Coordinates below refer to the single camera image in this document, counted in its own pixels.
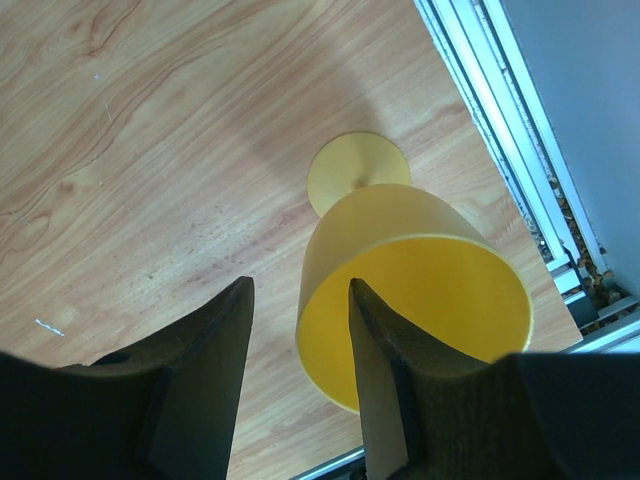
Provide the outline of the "yellow wine glass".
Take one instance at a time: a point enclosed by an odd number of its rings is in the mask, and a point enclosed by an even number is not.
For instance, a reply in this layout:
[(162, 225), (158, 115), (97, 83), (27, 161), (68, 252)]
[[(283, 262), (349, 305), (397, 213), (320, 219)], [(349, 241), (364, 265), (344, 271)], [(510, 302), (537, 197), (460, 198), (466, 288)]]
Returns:
[(527, 349), (534, 308), (521, 276), (451, 205), (412, 185), (391, 140), (355, 131), (328, 141), (312, 160), (307, 193), (319, 222), (304, 255), (296, 346), (330, 401), (359, 409), (348, 319), (354, 278), (481, 361)]

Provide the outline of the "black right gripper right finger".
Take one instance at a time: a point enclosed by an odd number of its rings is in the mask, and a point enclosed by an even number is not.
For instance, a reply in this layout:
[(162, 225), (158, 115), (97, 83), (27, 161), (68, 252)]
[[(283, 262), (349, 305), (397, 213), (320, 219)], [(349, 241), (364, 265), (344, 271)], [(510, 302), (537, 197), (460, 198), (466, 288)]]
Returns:
[(349, 286), (371, 479), (635, 479), (639, 357), (512, 353), (484, 363)]

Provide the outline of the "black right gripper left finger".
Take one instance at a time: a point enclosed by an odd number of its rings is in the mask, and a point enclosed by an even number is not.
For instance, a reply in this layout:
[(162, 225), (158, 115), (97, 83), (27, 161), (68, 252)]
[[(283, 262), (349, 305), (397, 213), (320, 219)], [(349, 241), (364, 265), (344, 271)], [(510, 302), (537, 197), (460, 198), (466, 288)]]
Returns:
[(1, 356), (5, 479), (223, 479), (254, 282), (89, 365)]

